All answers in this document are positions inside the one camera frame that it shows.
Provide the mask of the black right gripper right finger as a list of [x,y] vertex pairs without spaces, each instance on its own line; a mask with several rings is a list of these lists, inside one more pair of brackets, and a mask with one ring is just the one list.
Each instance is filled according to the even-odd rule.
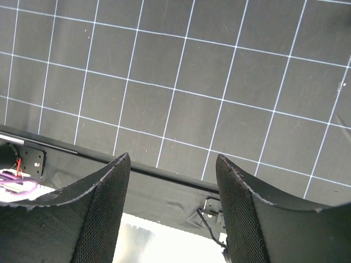
[[350,204],[284,192],[224,155],[216,160],[230,262],[350,262]]

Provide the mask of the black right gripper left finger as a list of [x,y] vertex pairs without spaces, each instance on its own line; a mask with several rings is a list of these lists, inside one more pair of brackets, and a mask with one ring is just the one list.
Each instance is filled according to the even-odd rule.
[[1,262],[112,262],[131,159],[35,200],[1,203]]

